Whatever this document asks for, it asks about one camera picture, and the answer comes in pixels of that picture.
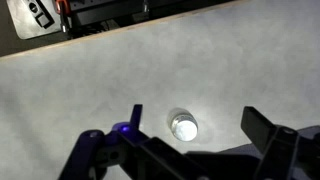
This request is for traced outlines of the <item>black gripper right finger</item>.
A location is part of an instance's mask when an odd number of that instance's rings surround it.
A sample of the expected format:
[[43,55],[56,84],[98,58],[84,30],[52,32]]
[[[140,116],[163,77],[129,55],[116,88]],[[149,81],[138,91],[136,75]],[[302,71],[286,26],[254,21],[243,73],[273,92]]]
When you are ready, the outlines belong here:
[[276,126],[256,108],[246,106],[241,119],[241,129],[259,152],[263,153]]

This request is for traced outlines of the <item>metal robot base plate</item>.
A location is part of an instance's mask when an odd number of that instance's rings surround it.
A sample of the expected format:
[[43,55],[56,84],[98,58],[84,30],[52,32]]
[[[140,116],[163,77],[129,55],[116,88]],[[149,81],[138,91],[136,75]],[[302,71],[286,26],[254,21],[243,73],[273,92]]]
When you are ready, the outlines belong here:
[[60,31],[54,0],[6,0],[20,39],[32,39]]

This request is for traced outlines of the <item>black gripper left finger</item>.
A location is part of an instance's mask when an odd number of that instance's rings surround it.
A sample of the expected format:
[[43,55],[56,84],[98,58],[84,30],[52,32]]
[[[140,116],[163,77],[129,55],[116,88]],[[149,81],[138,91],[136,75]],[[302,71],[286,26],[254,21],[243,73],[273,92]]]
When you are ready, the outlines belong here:
[[143,105],[142,104],[135,104],[132,110],[131,118],[130,118],[130,124],[135,127],[139,128],[141,116],[143,111]]

